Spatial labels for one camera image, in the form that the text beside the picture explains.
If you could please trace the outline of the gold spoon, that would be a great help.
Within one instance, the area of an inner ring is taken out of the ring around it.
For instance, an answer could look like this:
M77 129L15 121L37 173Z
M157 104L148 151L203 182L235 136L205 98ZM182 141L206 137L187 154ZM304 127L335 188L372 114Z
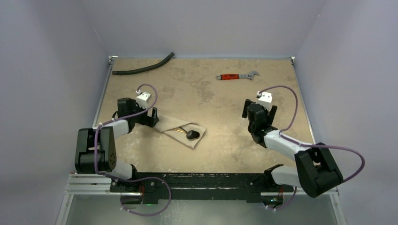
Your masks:
M175 130L175 131L177 131L177 132L180 132L180 133L184 133L184 134L186 134L186 133L187 133L187 131L186 131L186 130L184 130L182 127L177 127L177 128L174 128L174 130Z

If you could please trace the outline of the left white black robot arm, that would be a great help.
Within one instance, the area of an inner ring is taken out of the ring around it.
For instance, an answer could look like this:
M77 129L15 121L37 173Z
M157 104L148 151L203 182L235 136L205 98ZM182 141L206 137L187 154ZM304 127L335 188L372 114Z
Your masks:
M146 100L126 97L118 99L116 115L103 126L78 131L75 169L122 180L122 186L133 192L140 185L138 171L133 164L118 160L115 141L129 134L136 124L153 128L159 122L158 109L147 106Z

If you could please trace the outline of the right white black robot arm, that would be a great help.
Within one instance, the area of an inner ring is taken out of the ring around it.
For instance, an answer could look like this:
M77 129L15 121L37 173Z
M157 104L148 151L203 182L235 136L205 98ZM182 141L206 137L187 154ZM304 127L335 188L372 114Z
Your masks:
M296 186L312 197L318 197L343 182L343 176L330 150L323 143L312 145L283 136L272 122L277 111L270 110L249 99L245 100L242 118L249 121L248 132L253 141L274 150L295 163L295 167L278 165L267 170L263 184L270 191L281 185Z

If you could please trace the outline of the beige cloth napkin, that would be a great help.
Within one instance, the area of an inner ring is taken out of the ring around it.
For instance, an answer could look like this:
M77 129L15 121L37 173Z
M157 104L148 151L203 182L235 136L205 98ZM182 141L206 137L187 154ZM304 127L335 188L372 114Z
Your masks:
M167 115L158 115L159 121L154 128L181 144L195 149L206 129L199 124L191 121L178 119Z

